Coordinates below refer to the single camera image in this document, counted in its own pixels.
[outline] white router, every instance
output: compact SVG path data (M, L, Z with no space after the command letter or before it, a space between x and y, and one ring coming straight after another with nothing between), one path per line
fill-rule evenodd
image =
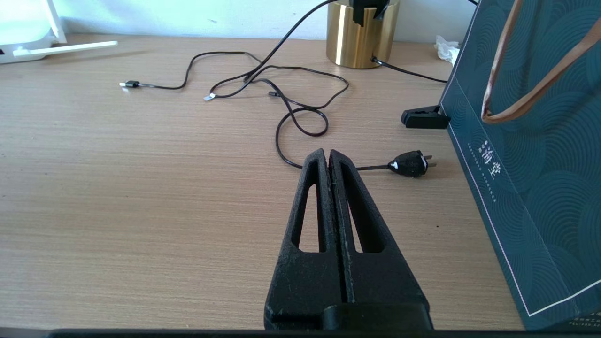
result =
M55 43L67 43L52 0L41 0L46 20L14 20L0 22L0 64L39 60L46 55L106 48L117 41L87 43L54 47Z

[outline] gold cylinder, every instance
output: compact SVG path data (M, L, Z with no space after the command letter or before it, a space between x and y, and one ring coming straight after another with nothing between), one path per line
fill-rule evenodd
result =
M398 0L391 0L383 19L374 19L376 8L366 8L364 25L353 21L349 0L328 5L328 37L326 55L333 63L350 68L373 68L375 56L384 62L390 57L394 30L397 26Z

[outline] wood grain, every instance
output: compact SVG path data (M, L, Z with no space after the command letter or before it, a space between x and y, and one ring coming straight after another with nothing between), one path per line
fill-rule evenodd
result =
M275 153L281 101L263 84L203 101L214 83L254 65L242 56L197 62L181 91L117 84L177 85L194 54L265 56L276 41L69 37L112 39L119 47L0 66L0 327L261 329L299 178ZM430 76L451 70L429 45L396 44L392 55L391 63ZM400 124L404 109L435 104L444 86L383 68L337 67L323 41L288 41L272 63L351 83L324 109L325 136L283 128L282 148L294 161L320 147L356 165L416 149L434 156L438 167L422 179L362 177L435 327L521 329L447 132ZM312 104L341 88L304 72L266 76ZM299 121L309 130L323 123L314 114Z

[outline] brown rope handle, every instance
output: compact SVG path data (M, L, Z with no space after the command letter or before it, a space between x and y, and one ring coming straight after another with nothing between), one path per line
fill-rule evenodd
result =
M490 70L490 77L488 84L486 85L486 91L484 92L484 100L482 102L482 121L485 123L501 123L506 121L515 120L516 118L526 114L532 106L540 100L540 98L547 92L549 88L557 81L561 75L586 53L591 47L593 47L599 40L601 40L601 17L597 19L597 22L588 31L587 35L570 50L566 56L561 59L551 71L526 95L521 99L512 104L509 108L500 112L499 114L493 115L490 111L490 96L492 94L493 87L495 85L496 77L501 68L503 62L503 56L505 55L505 49L509 43L511 32L516 25L517 17L522 8L523 0L515 0L509 12L509 17L501 32L499 38L499 45L496 48L495 59L492 63Z

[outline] white wall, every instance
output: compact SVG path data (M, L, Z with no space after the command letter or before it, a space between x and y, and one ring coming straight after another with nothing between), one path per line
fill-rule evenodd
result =
M54 0L73 33L281 38L322 0ZM401 0L397 41L462 41L475 6L467 0ZM325 39L327 9L293 38Z

